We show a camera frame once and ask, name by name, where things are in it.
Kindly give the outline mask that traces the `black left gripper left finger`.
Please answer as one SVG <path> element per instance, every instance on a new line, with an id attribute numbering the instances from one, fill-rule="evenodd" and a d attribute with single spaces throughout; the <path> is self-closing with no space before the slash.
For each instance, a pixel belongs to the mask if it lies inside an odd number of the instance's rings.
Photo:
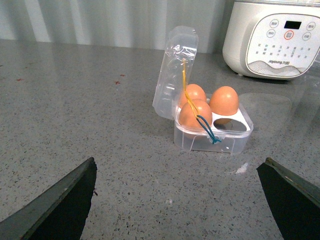
<path id="1" fill-rule="evenodd" d="M 88 158 L 0 223 L 2 240 L 79 240 L 89 215 L 97 165 Z"/>

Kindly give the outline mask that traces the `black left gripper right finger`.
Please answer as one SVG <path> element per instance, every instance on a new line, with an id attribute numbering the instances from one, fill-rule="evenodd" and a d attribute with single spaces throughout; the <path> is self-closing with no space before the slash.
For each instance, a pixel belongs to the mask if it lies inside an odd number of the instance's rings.
<path id="1" fill-rule="evenodd" d="M 320 188 L 270 157 L 256 170 L 283 239 L 318 240 Z"/>

